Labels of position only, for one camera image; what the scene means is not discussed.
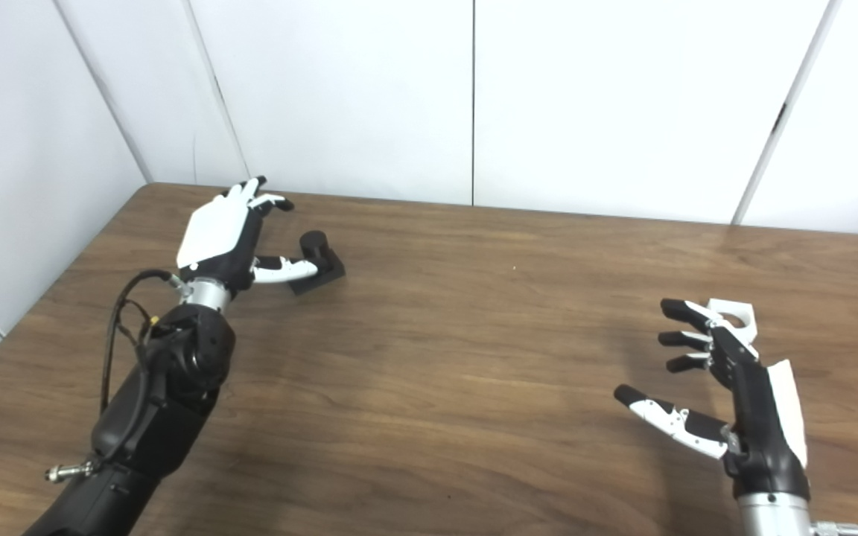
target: wooden tabletop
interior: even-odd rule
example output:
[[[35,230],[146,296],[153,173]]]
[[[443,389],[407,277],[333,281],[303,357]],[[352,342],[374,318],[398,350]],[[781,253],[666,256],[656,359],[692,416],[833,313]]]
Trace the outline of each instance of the wooden tabletop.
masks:
[[[121,286],[173,268],[215,191],[140,190],[0,345],[0,536],[58,495],[44,469],[89,448]],[[626,381],[731,417],[709,374],[665,372],[678,352],[657,333],[681,327],[665,296],[755,305],[763,360],[796,372],[813,516],[858,523],[856,235],[293,200],[258,253],[296,255],[321,229],[348,275],[232,303],[231,377],[134,534],[738,534],[718,462],[611,396]],[[163,285],[134,296],[174,304]],[[123,348],[119,379],[132,361]]]

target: black object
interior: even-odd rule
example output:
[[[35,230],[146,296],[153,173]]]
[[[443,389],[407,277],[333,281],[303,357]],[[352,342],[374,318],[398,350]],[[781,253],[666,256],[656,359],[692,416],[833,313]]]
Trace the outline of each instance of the black object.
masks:
[[[629,386],[629,384],[622,383],[614,390],[614,398],[627,407],[631,407],[631,404],[636,403],[636,401],[646,400],[647,395]]]
[[[691,356],[674,357],[673,360],[667,360],[667,372],[677,374],[688,370],[703,369],[706,364],[708,364],[708,360],[696,360]]]
[[[810,501],[810,481],[784,438],[769,373],[756,362],[738,363],[732,373],[734,431],[743,443],[743,453],[724,455],[734,496],[789,493]]]
[[[166,313],[150,330],[142,363],[92,430],[95,472],[71,479],[26,536],[128,534],[197,440],[234,345],[234,331],[217,311],[184,304]]]
[[[665,331],[658,333],[658,342],[661,346],[690,346],[698,352],[709,352],[711,341],[695,339],[693,336],[684,335],[682,331]]]
[[[686,322],[689,325],[694,326],[694,329],[698,332],[705,335],[708,332],[708,323],[711,319],[688,307],[687,302],[684,301],[684,299],[662,299],[661,312],[663,312],[668,319],[678,320],[678,322]]]
[[[304,233],[300,237],[300,250],[303,251],[303,258],[316,264],[317,268],[320,268],[320,272],[312,278],[290,281],[290,289],[293,290],[293,294],[299,296],[346,275],[343,261],[337,257],[337,252],[330,249],[330,244],[323,231]]]

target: robotic hand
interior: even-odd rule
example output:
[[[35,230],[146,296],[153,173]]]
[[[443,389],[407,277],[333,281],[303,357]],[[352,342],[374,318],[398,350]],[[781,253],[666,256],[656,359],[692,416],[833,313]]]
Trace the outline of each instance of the robotic hand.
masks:
[[[793,370],[789,360],[760,364],[752,346],[757,336],[753,306],[711,299],[704,307],[663,299],[661,311],[698,332],[658,335],[664,346],[695,350],[668,360],[667,370],[708,370],[733,394],[734,424],[624,384],[615,389],[616,399],[673,440],[722,461],[734,481],[746,536],[858,536],[858,525],[810,522],[807,444]],[[734,327],[724,313],[741,319],[743,327]]]
[[[255,282],[289,282],[302,294],[345,274],[320,231],[300,238],[303,259],[255,254],[263,217],[273,208],[293,210],[284,197],[256,196],[265,181],[259,176],[242,182],[191,215],[177,253],[179,277],[145,270],[125,285],[109,323],[92,452],[80,465],[45,472],[48,481],[68,482],[26,536],[126,536],[157,485],[180,468],[217,404],[235,346],[224,318],[231,300]],[[134,286],[150,278],[180,294],[177,307],[160,319],[128,299]],[[137,336],[121,323],[129,304],[144,317]],[[128,336],[137,363],[108,403],[117,331]]]
[[[242,182],[194,211],[177,252],[183,281],[219,281],[236,296],[254,283],[279,284],[332,270],[343,274],[343,265],[330,252],[320,231],[304,234],[300,240],[307,258],[291,261],[255,254],[263,217],[273,208],[293,210],[293,203],[286,197],[255,197],[266,181],[258,176]]]

